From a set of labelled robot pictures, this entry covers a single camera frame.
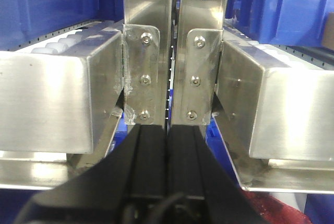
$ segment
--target hex socket screw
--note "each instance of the hex socket screw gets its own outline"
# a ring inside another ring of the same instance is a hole
[[[139,115],[139,118],[142,120],[142,121],[146,121],[150,118],[150,113],[145,110],[145,111],[142,111],[141,114]]]
[[[187,113],[187,119],[190,121],[194,121],[197,118],[197,113],[195,111],[189,111]]]
[[[141,76],[140,78],[140,83],[143,85],[143,86],[148,86],[152,83],[152,79],[149,75],[147,74],[144,74],[143,76]]]
[[[150,34],[149,32],[144,32],[141,36],[141,42],[143,45],[149,45],[151,44],[153,37],[152,34]]]
[[[201,84],[201,79],[199,77],[193,76],[190,80],[190,84],[194,87],[198,87]]]
[[[196,36],[194,42],[195,46],[199,49],[205,46],[205,38],[203,36]]]

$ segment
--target red surface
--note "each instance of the red surface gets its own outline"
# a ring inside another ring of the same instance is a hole
[[[271,197],[267,193],[244,192],[254,208],[271,224],[312,224],[299,210]]]

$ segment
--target metal box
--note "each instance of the metal box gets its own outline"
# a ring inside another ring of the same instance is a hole
[[[0,52],[0,150],[93,152],[122,91],[122,33],[87,33],[62,55]]]
[[[217,95],[251,158],[333,161],[333,71],[291,67],[225,31]]]

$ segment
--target bolt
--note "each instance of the bolt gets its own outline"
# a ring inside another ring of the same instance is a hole
[[[205,38],[203,36],[195,37],[195,46],[197,48],[203,48],[205,46]]]
[[[230,115],[230,121],[231,121],[231,120],[234,120],[234,119],[235,119],[235,116],[236,116],[235,113],[231,113],[231,115]]]
[[[149,45],[151,44],[152,42],[152,34],[150,34],[149,32],[144,32],[142,35],[141,35],[141,41],[142,41],[142,44],[143,45]]]
[[[236,79],[232,82],[232,86],[233,87],[238,87],[238,86],[240,86],[240,83],[241,83],[241,79]]]
[[[199,77],[193,76],[190,80],[190,84],[194,87],[198,87],[201,83],[201,79]]]
[[[187,119],[190,121],[194,121],[197,118],[197,113],[195,111],[189,111],[187,113]]]
[[[142,121],[146,121],[150,118],[150,113],[145,110],[145,111],[142,111],[141,114],[139,115],[139,118],[142,120]]]
[[[148,86],[149,84],[152,83],[152,80],[151,80],[151,77],[147,74],[144,74],[143,76],[141,76],[140,78],[140,83],[143,85],[143,86]]]

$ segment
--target vertical metal post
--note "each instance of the vertical metal post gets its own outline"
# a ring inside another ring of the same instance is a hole
[[[208,125],[227,0],[181,0],[172,124]]]
[[[128,125],[165,126],[172,0],[124,0],[124,11],[125,48],[130,48],[129,41],[136,45],[135,50],[129,49],[129,55],[124,54],[125,122]],[[158,50],[152,53],[152,48],[156,46]]]

